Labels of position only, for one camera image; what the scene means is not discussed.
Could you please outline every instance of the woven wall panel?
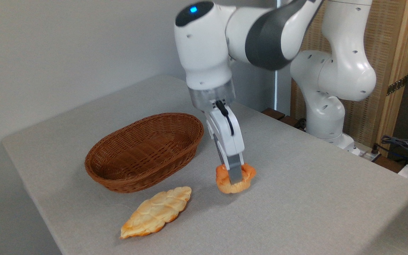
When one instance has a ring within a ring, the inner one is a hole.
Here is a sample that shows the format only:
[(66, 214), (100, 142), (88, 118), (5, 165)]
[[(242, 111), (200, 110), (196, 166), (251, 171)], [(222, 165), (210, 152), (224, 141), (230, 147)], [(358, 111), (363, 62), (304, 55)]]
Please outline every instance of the woven wall panel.
[[(326, 5), (327, 1), (309, 27), (302, 50), (331, 52), (330, 44), (321, 34)], [(377, 84), (373, 93), (361, 102), (342, 100), (346, 110), (344, 132), (367, 146), (371, 146), (377, 136), (404, 6), (405, 0), (373, 0), (364, 45), (369, 63), (376, 71)], [(297, 119), (305, 118), (306, 107), (301, 91), (295, 82), (292, 86), (291, 115)]]

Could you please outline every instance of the bread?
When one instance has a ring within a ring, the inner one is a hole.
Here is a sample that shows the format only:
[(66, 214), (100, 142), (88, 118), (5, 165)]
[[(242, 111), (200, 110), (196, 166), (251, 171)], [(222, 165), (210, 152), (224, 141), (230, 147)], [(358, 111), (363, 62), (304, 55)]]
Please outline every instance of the bread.
[(238, 193), (248, 189), (251, 185), (251, 179), (256, 175), (256, 169), (247, 163), (242, 165), (242, 181), (236, 184), (231, 184), (228, 170), (224, 164), (218, 166), (216, 172), (218, 189), (225, 194)]
[(185, 209), (190, 195), (190, 187), (177, 187), (142, 202), (120, 228), (120, 238), (146, 236), (160, 231), (165, 223), (175, 220), (178, 213)]

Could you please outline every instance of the table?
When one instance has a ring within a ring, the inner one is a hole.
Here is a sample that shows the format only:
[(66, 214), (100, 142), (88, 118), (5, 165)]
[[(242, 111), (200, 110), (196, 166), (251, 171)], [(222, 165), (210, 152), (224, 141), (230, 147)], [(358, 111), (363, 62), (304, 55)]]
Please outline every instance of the table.
[[(237, 103), (251, 187), (222, 194), (207, 130), (196, 157), (161, 183), (110, 192), (84, 169), (107, 134), (163, 112), (204, 115), (185, 82), (161, 75), (102, 97), (3, 140), (55, 242), (76, 254), (407, 254), (408, 179)], [(193, 189), (187, 209), (158, 233), (120, 240), (145, 199)]]

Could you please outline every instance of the oval basket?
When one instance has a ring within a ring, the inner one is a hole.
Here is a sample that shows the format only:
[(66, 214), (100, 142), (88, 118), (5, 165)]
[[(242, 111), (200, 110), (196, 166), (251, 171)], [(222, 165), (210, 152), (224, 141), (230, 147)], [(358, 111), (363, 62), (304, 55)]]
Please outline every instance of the oval basket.
[(111, 191), (137, 192), (186, 166), (203, 134), (201, 121), (193, 115), (152, 115), (104, 137), (89, 151), (84, 166)]

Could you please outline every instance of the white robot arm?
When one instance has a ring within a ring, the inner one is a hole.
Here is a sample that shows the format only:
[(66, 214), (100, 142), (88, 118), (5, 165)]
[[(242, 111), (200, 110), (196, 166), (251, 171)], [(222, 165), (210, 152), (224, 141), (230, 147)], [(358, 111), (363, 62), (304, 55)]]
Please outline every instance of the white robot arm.
[(222, 6), (204, 1), (175, 20), (175, 41), (194, 107), (204, 112), (222, 164), (235, 184), (245, 149), (236, 116), (230, 63), (278, 70), (292, 61), (322, 0), (293, 0), (280, 8)]
[(306, 132), (354, 154), (353, 139), (343, 134), (343, 100), (361, 101), (374, 90), (376, 75), (364, 52), (364, 29), (372, 0), (331, 0), (322, 34), (332, 53), (300, 52), (290, 66), (306, 102)]

